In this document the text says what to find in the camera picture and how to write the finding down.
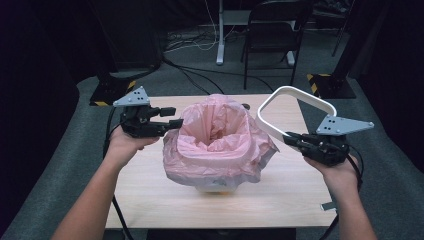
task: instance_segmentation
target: plastic bag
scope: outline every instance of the plastic bag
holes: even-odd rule
[[[242,104],[213,94],[183,110],[180,129],[164,137],[167,177],[203,192],[234,191],[260,181],[261,170],[279,151]]]

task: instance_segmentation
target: human hand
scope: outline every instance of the human hand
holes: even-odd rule
[[[157,142],[159,137],[133,138],[126,134],[121,126],[118,126],[111,134],[109,140],[109,148],[104,162],[112,163],[120,170],[127,165],[138,150],[143,150],[145,146]]]
[[[358,161],[351,156],[355,164]],[[358,179],[352,164],[346,159],[336,166],[326,166],[310,158],[304,157],[305,161],[312,167],[320,171],[324,177],[324,182],[334,197],[340,201],[349,198],[352,194],[358,193]]]

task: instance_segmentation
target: cable cord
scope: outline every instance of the cable cord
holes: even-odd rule
[[[352,146],[349,146],[349,147],[352,148],[353,150],[355,150],[355,152],[359,155],[361,170],[359,170],[358,165],[353,161],[352,157],[349,154],[346,157],[347,160],[350,162],[350,164],[352,165],[353,169],[356,172],[356,178],[358,179],[358,192],[359,192],[361,190],[361,186],[362,186],[362,175],[364,174],[364,161],[363,161],[362,156],[361,156],[361,154],[359,153],[358,150],[356,150]],[[327,239],[327,237],[330,235],[330,233],[337,226],[338,222],[339,222],[339,215],[337,214],[336,217],[334,218],[333,222],[331,222],[330,226],[327,228],[327,230],[324,232],[324,234],[321,236],[321,238],[319,240]]]
[[[115,107],[112,107],[112,109],[110,110],[110,113],[109,113],[108,120],[107,120],[106,137],[105,137],[105,141],[104,141],[104,145],[103,145],[103,158],[106,156],[107,150],[109,148],[110,135],[119,125],[122,124],[122,122],[120,122],[115,127],[113,127],[112,130],[110,130],[110,126],[111,126],[111,123],[112,123],[113,115],[115,113],[115,109],[116,109]],[[125,222],[124,216],[122,214],[121,208],[119,207],[118,201],[116,200],[115,194],[113,195],[112,203],[113,203],[113,206],[115,207],[116,212],[118,213],[119,221],[121,222],[121,225],[122,225],[122,228],[125,232],[125,235],[128,237],[128,239],[134,240],[134,238],[132,237],[131,232],[128,229],[128,226]]]
[[[208,69],[201,69],[201,68],[193,68],[193,67],[187,67],[187,66],[177,65],[175,63],[172,63],[172,64],[173,64],[174,67],[182,68],[182,69],[190,69],[190,70],[210,72],[210,73],[219,73],[219,74],[228,74],[228,75],[234,75],[234,76],[244,76],[244,74],[240,74],[240,73],[231,73],[231,72],[222,72],[222,71],[215,71],[215,70],[208,70]],[[258,77],[258,76],[249,76],[249,75],[247,77],[250,77],[250,78],[254,78],[256,80],[259,80],[263,84],[265,84],[269,88],[269,90],[271,92],[274,92],[275,91],[266,81],[264,81],[260,77]]]
[[[198,89],[200,89],[201,91],[203,91],[204,93],[206,93],[207,95],[211,95],[206,89],[204,89],[203,87],[201,87],[199,84],[197,84],[194,80],[193,80],[193,78],[191,78],[188,74],[187,74],[187,72],[189,72],[189,73],[192,73],[192,74],[195,74],[195,75],[197,75],[197,76],[200,76],[200,77],[203,77],[203,78],[205,78],[206,80],[208,80],[209,82],[211,82],[212,84],[214,84],[220,91],[221,91],[221,93],[222,94],[224,94],[224,92],[222,91],[222,89],[214,82],[214,81],[212,81],[210,78],[208,78],[208,77],[206,77],[206,76],[203,76],[203,75],[201,75],[201,74],[199,74],[199,73],[195,73],[195,72],[193,72],[193,71],[189,71],[189,70],[184,70],[182,67],[180,67],[179,65],[176,65],[176,64],[174,64],[173,62],[171,62],[170,60],[168,60],[168,59],[166,59],[166,58],[164,58],[163,59],[163,62],[164,63],[166,63],[167,65],[169,65],[169,66],[171,66],[171,67],[175,67],[176,69],[178,69],[178,70],[180,70],[180,72],[181,73],[183,73],[186,77],[187,77],[187,79],[195,86],[195,87],[197,87]]]

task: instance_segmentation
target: black curtain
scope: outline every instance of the black curtain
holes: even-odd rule
[[[114,64],[87,1],[0,1],[0,235],[53,156],[76,84],[99,69]]]
[[[391,1],[358,79],[388,136],[422,172],[423,22],[422,1]]]

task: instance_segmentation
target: wooden table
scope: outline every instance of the wooden table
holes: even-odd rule
[[[230,96],[251,106],[251,115],[269,95]],[[151,97],[152,107],[176,107],[174,117],[206,96]],[[306,133],[297,100],[278,96],[262,112],[264,119],[284,131]],[[122,170],[116,198],[129,228],[267,228],[329,226],[334,211],[320,205],[331,198],[322,175],[301,154],[275,140],[280,149],[262,170],[259,183],[242,183],[233,193],[201,193],[169,180],[163,168],[160,140],[139,151]],[[113,205],[106,228],[121,228]]]

